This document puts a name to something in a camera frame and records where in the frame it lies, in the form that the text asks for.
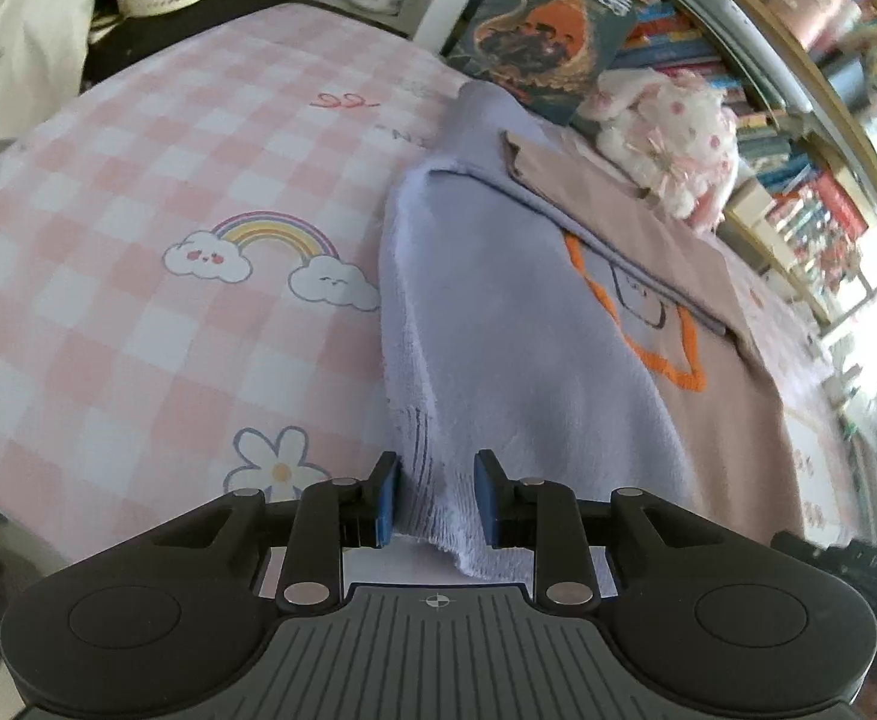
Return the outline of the pink checked cartoon tablecloth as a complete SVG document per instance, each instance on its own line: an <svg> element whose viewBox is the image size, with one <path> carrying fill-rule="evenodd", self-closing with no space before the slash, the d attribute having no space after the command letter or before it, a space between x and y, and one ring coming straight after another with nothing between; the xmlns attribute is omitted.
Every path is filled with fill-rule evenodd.
<svg viewBox="0 0 877 720"><path fill-rule="evenodd" d="M397 451L381 349L391 192L471 80L282 5L114 76L0 156L0 511L68 559ZM822 369L717 239L785 410L814 543L860 531Z"/></svg>

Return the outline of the row of colourful shelf books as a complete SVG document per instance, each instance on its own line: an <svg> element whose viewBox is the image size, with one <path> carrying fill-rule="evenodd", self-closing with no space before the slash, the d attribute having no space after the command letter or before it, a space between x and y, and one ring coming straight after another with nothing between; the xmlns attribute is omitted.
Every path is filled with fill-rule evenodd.
<svg viewBox="0 0 877 720"><path fill-rule="evenodd" d="M758 48L695 0L651 0L612 65L694 71L725 93L738 117L740 169L718 236L825 325L870 294L858 249L868 223L825 159L808 104L765 73Z"/></svg>

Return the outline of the pink white plush bunny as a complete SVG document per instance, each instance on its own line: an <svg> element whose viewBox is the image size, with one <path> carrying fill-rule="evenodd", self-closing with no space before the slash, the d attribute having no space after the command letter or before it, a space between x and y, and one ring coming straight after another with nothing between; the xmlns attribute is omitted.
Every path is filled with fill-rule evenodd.
<svg viewBox="0 0 877 720"><path fill-rule="evenodd" d="M596 151L665 213L695 231L722 219L738 177L738 119L725 93L694 71L608 70L580 117Z"/></svg>

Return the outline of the pink and lilac sweater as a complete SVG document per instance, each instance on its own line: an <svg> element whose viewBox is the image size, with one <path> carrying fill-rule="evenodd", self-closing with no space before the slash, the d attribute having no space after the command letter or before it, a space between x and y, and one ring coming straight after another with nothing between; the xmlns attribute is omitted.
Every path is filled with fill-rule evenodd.
<svg viewBox="0 0 877 720"><path fill-rule="evenodd" d="M756 541L803 525L785 410L725 257L552 125L464 85L379 247L399 527L525 582L482 533L474 459L603 499L645 489Z"/></svg>

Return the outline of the Harry Potter book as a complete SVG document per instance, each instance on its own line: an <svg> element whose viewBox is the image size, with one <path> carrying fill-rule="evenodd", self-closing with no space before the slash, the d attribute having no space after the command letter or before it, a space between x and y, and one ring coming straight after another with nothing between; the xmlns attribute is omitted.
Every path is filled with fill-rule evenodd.
<svg viewBox="0 0 877 720"><path fill-rule="evenodd" d="M506 89L534 114L570 124L648 0L479 0L447 62Z"/></svg>

